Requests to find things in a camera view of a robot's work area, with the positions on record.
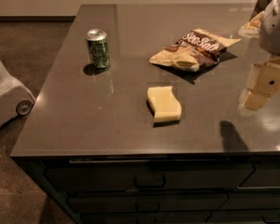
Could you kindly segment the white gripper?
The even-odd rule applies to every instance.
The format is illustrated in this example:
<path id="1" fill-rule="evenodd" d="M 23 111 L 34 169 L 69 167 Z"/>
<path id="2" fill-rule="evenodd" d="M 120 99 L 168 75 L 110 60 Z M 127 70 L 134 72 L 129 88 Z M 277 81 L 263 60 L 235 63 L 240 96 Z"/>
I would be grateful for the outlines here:
<path id="1" fill-rule="evenodd" d="M 239 29 L 238 34 L 247 38 L 260 38 L 263 14 L 261 11 L 253 17 Z M 253 91 L 256 93 L 251 90 L 242 91 L 239 98 L 240 109 L 258 111 L 270 101 L 268 97 L 280 92 L 280 56 L 272 56 L 261 66 Z"/>

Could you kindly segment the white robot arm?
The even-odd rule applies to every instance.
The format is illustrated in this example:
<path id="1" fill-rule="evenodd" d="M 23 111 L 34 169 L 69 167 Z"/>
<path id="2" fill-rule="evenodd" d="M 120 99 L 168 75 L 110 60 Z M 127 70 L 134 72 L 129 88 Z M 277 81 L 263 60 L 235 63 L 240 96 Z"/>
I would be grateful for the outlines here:
<path id="1" fill-rule="evenodd" d="M 251 66 L 245 89 L 239 98 L 242 116 L 253 116 L 280 92 L 280 0 L 266 8 L 239 30 L 243 37 L 255 37 L 259 46 L 270 54 L 264 63 Z"/>

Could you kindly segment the white robot base with wheel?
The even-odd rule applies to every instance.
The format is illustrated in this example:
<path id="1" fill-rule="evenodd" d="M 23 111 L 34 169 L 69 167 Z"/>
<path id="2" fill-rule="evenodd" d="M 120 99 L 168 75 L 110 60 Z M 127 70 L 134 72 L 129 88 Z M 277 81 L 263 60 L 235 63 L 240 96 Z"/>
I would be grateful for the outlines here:
<path id="1" fill-rule="evenodd" d="M 0 128 L 17 116 L 25 116 L 35 103 L 35 97 L 12 76 L 0 60 Z"/>

